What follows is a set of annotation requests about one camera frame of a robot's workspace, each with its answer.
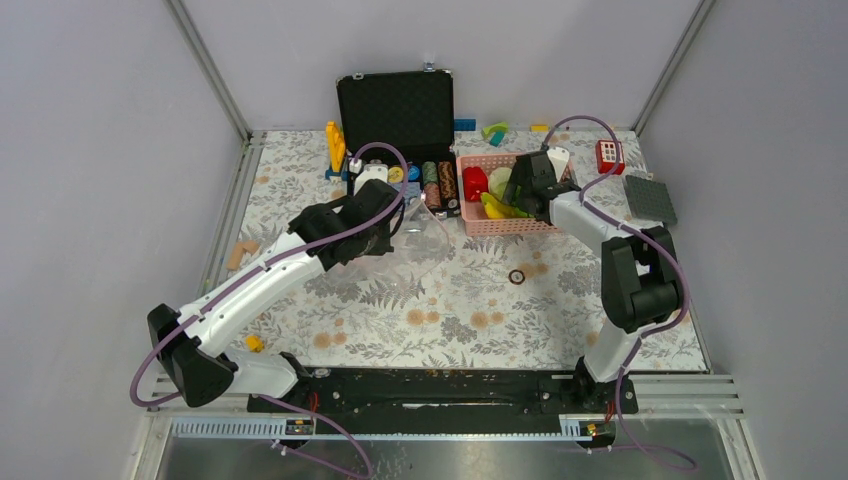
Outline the red bell pepper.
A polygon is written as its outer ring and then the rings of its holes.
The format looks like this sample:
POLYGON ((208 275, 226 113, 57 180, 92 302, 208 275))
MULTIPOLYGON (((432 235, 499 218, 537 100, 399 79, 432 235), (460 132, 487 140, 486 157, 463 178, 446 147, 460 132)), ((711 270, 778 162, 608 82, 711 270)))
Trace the red bell pepper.
POLYGON ((462 171, 464 198, 467 202, 480 202, 482 195, 489 192, 489 180, 485 171, 478 166, 462 171))

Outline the clear pink-dotted zip bag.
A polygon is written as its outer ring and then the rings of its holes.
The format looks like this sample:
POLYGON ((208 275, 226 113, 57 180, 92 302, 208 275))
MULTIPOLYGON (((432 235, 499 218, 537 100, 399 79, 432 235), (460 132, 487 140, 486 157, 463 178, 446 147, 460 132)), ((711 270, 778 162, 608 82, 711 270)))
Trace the clear pink-dotted zip bag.
MULTIPOLYGON (((390 230, 401 219, 396 216, 390 230)), ((391 252, 360 257, 346 266, 334 267, 328 283, 342 286, 377 281, 383 285, 413 283, 445 261, 450 251, 449 234, 443 223, 425 206, 424 194, 408 201, 397 232, 389 238, 391 252)))

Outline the pale green cabbage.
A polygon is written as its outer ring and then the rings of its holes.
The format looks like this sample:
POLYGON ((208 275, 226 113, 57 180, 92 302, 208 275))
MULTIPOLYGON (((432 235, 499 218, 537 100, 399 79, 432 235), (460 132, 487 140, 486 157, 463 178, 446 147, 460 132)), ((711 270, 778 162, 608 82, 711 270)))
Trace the pale green cabbage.
POLYGON ((492 170, 488 175, 488 193, 498 201, 503 200, 503 195, 511 174, 511 167, 498 167, 492 170))

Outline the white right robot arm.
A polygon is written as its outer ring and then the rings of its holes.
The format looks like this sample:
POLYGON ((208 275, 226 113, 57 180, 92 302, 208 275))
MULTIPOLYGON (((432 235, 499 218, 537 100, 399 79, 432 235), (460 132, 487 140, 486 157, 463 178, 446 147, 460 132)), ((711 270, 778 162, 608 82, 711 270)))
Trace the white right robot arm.
POLYGON ((583 188, 556 173, 546 151, 517 156, 503 198, 599 257, 607 322, 578 360, 568 392, 589 412, 618 403, 643 341, 679 324, 689 310, 691 295, 670 232, 637 229, 607 215, 586 200, 583 188))

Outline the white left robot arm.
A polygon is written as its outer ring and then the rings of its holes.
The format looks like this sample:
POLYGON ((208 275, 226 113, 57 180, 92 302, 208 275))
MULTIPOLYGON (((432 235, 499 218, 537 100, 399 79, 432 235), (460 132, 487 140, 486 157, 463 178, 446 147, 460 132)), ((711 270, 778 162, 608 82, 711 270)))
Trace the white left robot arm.
POLYGON ((259 394, 288 411, 309 401, 310 385, 290 357, 231 347, 231 341, 289 291, 336 265, 391 251, 391 221, 403 209, 402 194, 368 180, 354 194, 305 208, 258 258, 203 297, 178 309, 153 308, 147 326, 158 362, 190 408, 225 393, 259 394))

